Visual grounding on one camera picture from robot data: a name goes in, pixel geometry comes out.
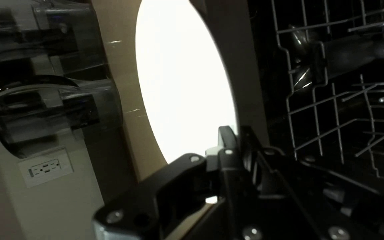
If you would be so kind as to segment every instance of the dishwasher rack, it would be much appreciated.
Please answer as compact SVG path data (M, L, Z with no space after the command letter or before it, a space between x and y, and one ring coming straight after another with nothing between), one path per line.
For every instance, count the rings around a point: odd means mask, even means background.
M364 65L351 71L353 74L331 79L327 66L320 65L321 75L309 75L320 78L319 83L300 93L295 90L295 83L300 82L304 74L300 73L301 62L297 61L295 46L291 45L297 33L305 37L304 39L316 39L312 45L320 50L324 61L327 59L327 42L368 33L384 39L384 2L375 5L375 2L364 0L320 0L315 5L300 0L299 3L291 7L295 9L297 18L288 19L291 13L285 11L285 6L272 0L276 43L288 70L289 95L285 98L285 110L292 155L296 161L301 161L309 158L309 153L325 158L333 157L332 153L336 151L333 159L340 165L361 159L368 162L377 178L384 179L384 78L365 73L368 65ZM341 109L359 110L352 113L363 115L353 117ZM304 126L308 130L313 129L313 131L307 131L305 138L297 134Z

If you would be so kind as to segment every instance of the dishwasher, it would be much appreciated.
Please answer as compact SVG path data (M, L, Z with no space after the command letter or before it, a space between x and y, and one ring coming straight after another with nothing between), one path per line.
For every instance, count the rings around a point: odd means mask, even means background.
M183 239L384 239L384 0L248 11L269 145L219 129L216 155L184 155L100 210L101 239L165 238L212 195Z
M384 179L384 0L255 10L272 145Z

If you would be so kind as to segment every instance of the wall outlet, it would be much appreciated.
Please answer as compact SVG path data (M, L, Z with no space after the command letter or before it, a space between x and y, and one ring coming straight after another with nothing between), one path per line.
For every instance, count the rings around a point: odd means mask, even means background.
M33 158L21 162L19 166L27 187L52 182L73 173L65 151Z
M63 169L60 166L59 159L52 159L49 162L33 166L28 171L29 171L31 178L40 178L40 177L44 177L44 175L53 175L53 174L61 171L61 170Z

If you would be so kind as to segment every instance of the electrical outlet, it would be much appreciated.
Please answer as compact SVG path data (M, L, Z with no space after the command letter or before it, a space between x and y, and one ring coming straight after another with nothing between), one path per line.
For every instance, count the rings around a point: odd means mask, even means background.
M19 166L27 187L39 186L73 173L65 151L33 158Z
M59 159L52 159L49 162L29 169L29 175L31 178L40 178L43 175L52 175L59 171L61 171Z

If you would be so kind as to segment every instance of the screw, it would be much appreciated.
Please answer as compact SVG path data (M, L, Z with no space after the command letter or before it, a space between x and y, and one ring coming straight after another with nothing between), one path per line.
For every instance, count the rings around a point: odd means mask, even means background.
M195 163L195 162L199 162L200 158L199 157L191 157L191 162Z
M124 213L123 211L113 211L108 215L107 218L107 223L108 225L116 225L119 223L121 219L124 218Z
M248 227L243 231L244 240L261 240L263 235L259 229Z
M273 157L276 153L273 150L265 150L264 154L268 157Z
M316 162L316 159L312 155L305 157L304 161L308 162L308 163L315 163Z
M349 233L340 227L331 227L328 230L328 234L332 240L349 240L351 239Z

